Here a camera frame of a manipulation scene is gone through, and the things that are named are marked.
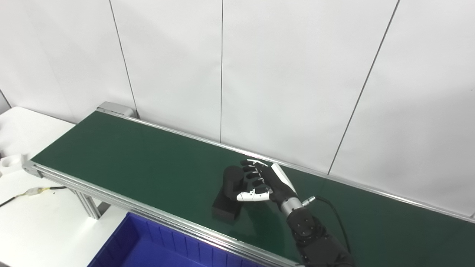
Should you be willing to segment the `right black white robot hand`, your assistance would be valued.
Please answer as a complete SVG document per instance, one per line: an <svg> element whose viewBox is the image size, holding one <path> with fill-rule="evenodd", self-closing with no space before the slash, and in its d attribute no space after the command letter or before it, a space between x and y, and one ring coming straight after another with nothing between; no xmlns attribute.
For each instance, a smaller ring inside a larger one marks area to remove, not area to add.
<svg viewBox="0 0 475 267"><path fill-rule="evenodd" d="M272 201L282 206L285 201L298 198L290 179L277 164L271 165L256 159L245 159L240 162L247 179L254 179L253 188L249 191L236 193L234 201L260 202Z"/></svg>

